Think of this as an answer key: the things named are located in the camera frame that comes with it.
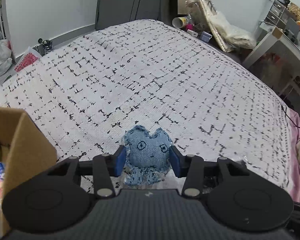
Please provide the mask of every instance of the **blue denim plush toy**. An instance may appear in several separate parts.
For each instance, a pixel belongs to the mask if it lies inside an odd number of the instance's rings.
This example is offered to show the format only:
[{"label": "blue denim plush toy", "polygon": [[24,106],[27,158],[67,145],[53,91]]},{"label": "blue denim plush toy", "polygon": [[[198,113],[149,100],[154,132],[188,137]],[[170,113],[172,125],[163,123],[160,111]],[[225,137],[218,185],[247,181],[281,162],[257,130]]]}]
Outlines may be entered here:
[{"label": "blue denim plush toy", "polygon": [[127,131],[123,137],[126,149],[126,166],[130,168],[125,184],[136,186],[159,182],[161,173],[167,171],[169,164],[169,147],[172,141],[169,135],[158,128],[153,135],[137,125]]}]

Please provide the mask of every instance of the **white bedspread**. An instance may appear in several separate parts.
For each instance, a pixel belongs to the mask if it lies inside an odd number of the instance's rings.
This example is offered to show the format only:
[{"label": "white bedspread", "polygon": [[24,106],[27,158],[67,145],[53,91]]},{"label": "white bedspread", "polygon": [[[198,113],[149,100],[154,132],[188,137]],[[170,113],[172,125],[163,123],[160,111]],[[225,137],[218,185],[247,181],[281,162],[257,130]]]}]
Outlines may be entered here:
[{"label": "white bedspread", "polygon": [[[59,160],[113,154],[125,131],[140,124],[162,127],[182,154],[245,156],[250,170],[291,191],[282,104],[229,57],[154,20],[78,38],[0,87],[0,106],[25,109]],[[183,181],[171,171],[155,187],[181,189]],[[82,185],[93,190],[89,177]]]}]

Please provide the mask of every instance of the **metal screw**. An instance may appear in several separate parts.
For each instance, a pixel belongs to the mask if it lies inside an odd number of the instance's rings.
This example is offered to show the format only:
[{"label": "metal screw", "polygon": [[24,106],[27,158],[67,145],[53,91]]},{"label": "metal screw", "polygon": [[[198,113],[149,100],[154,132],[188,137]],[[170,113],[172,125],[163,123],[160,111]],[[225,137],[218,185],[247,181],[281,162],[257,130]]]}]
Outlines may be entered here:
[{"label": "metal screw", "polygon": [[97,194],[101,197],[109,197],[112,195],[112,190],[109,188],[101,188],[97,191]]},{"label": "metal screw", "polygon": [[184,191],[184,194],[188,197],[195,197],[200,194],[200,190],[198,190],[196,188],[187,188]]}]

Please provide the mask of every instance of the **pink blanket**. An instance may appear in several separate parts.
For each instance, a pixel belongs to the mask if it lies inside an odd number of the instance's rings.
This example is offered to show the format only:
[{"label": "pink blanket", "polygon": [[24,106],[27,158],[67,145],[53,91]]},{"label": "pink blanket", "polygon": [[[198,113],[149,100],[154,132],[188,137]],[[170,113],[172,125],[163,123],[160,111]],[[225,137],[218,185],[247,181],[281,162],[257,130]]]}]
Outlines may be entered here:
[{"label": "pink blanket", "polygon": [[293,181],[293,186],[289,190],[289,194],[294,201],[300,202],[300,165],[298,162],[298,153],[296,145],[300,141],[300,117],[299,115],[291,110],[290,108],[287,109],[287,115],[293,120],[292,121],[286,117],[288,124],[290,125],[290,135],[291,135],[291,175],[290,178]]}]

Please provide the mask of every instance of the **embroidered eye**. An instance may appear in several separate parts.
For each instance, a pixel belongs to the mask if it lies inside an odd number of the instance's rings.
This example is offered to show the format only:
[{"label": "embroidered eye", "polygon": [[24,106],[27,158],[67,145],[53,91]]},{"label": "embroidered eye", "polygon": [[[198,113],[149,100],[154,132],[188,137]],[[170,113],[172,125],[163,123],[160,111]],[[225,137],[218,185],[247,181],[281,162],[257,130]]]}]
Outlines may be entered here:
[{"label": "embroidered eye", "polygon": [[138,143],[137,148],[141,151],[143,150],[145,147],[147,146],[147,144],[144,141],[141,141]]},{"label": "embroidered eye", "polygon": [[168,147],[165,144],[160,145],[160,149],[163,153],[166,153],[168,151]]}]

